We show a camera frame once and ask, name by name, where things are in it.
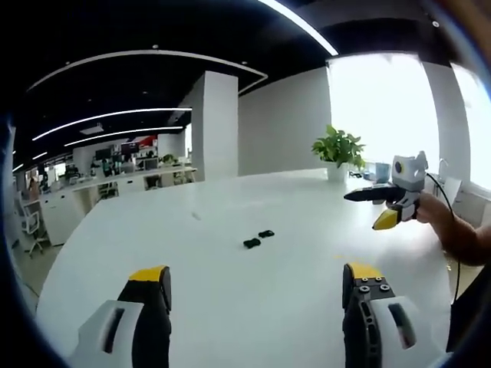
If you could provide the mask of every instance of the white table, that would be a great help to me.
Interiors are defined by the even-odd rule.
[[[343,367],[344,263],[381,269],[424,312],[442,349],[450,327],[446,262],[429,225],[371,229],[382,207],[343,200],[362,179],[333,185],[325,170],[282,172],[103,201],[61,250],[37,321],[68,356],[77,329],[128,276],[171,267],[170,366]],[[242,242],[276,235],[251,250]]]

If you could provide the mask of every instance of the black object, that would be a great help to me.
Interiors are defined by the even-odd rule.
[[[355,178],[359,178],[359,179],[363,178],[363,176],[359,172],[355,173],[354,171],[350,171],[349,174],[350,176],[354,176]]]
[[[273,236],[275,233],[272,232],[271,230],[266,230],[265,232],[260,232],[259,237],[260,238],[269,238],[270,236]]]
[[[138,146],[138,142],[129,142],[121,144],[121,154],[129,155],[131,153],[140,152],[140,146]]]
[[[348,265],[343,270],[342,305],[344,309],[343,333],[345,368],[380,368],[382,344],[371,301],[394,297],[385,278],[354,278]]]
[[[355,189],[344,196],[344,199],[353,202],[388,201],[399,202],[406,195],[406,189],[392,184],[378,184],[366,188]]]
[[[169,345],[172,332],[171,295],[168,267],[160,272],[158,281],[130,279],[121,291],[119,301],[143,303],[133,337],[131,351],[133,368],[169,367]]]
[[[244,241],[244,246],[248,249],[257,247],[258,245],[261,245],[261,241],[257,238]]]
[[[109,159],[111,157],[110,148],[99,149],[95,151],[95,159]]]

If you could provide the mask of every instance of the window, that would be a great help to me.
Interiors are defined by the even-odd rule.
[[[54,172],[56,174],[56,180],[60,179],[60,176],[64,175],[65,171],[66,171],[65,163],[58,163],[58,164],[54,165]]]
[[[186,132],[184,134],[186,157],[190,157],[193,152],[193,128],[191,127],[191,123],[186,126]]]
[[[366,144],[368,162],[392,163],[394,155],[427,155],[439,170],[437,112],[417,56],[369,54],[329,62],[332,125]]]
[[[452,64],[466,107],[470,136],[470,181],[491,189],[489,137],[491,136],[491,102],[486,88],[474,73]]]

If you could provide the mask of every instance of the person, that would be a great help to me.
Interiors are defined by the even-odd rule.
[[[39,198],[39,184],[36,182],[36,179],[34,179],[34,176],[31,176],[31,180],[29,181],[29,199],[31,201],[34,201]]]
[[[92,158],[92,163],[91,163],[91,176],[96,176],[95,169],[101,167],[100,165],[97,165],[95,163],[95,158]]]
[[[102,171],[104,172],[105,177],[108,177],[111,174],[110,165],[106,159],[102,159]]]
[[[482,266],[473,283],[453,303],[447,351],[454,351],[483,307],[491,302],[491,225],[474,228],[453,214],[447,204],[427,192],[420,196],[417,221],[430,224],[443,250],[464,265]]]
[[[135,171],[135,165],[131,161],[131,155],[124,155],[123,164],[120,167],[122,173],[131,173]]]

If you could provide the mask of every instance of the white column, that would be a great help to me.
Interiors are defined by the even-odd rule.
[[[238,79],[207,71],[186,98],[193,108],[193,166],[196,179],[238,175]]]
[[[159,157],[172,154],[175,157],[184,156],[184,133],[159,134],[157,136],[157,152]]]
[[[433,93],[438,118],[440,158],[449,166],[441,164],[440,175],[470,181],[470,137],[459,84],[451,67],[423,62]]]

